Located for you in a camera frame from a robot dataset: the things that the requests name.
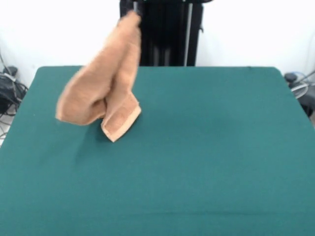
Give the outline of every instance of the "green table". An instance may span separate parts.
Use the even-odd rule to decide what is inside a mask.
[[[274,68],[140,68],[111,143],[61,123],[79,67],[36,74],[0,150],[1,236],[313,236],[315,133]]]

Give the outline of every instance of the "towel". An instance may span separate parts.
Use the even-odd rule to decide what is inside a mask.
[[[130,11],[118,22],[95,58],[65,86],[56,118],[88,125],[102,118],[101,129],[113,142],[141,113],[132,93],[141,55],[140,17]]]

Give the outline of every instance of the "black frame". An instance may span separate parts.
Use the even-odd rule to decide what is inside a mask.
[[[135,0],[120,1],[120,15],[133,9]],[[138,14],[142,16],[140,66],[195,66],[203,6],[194,0],[192,4],[188,55],[185,62],[189,4],[180,0],[137,0]]]

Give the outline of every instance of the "white wall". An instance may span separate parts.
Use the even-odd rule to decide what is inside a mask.
[[[0,48],[28,85],[40,66],[87,63],[119,18],[118,0],[5,4],[14,14],[1,11]],[[314,1],[214,0],[205,5],[203,27],[197,65],[315,69]]]

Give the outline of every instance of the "metal rod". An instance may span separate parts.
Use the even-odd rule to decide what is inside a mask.
[[[138,2],[136,2],[136,1],[133,2],[133,10],[135,12],[138,12]]]
[[[165,49],[165,66],[169,66],[169,61],[170,61],[170,56],[171,56],[171,51],[169,48]]]
[[[187,30],[186,30],[186,45],[185,45],[184,66],[187,66],[187,59],[188,59],[189,37],[190,37],[190,27],[191,27],[191,16],[192,16],[192,3],[189,3],[189,7],[188,7],[188,18],[187,18]]]
[[[153,48],[153,66],[158,66],[159,62],[159,50],[157,46]]]

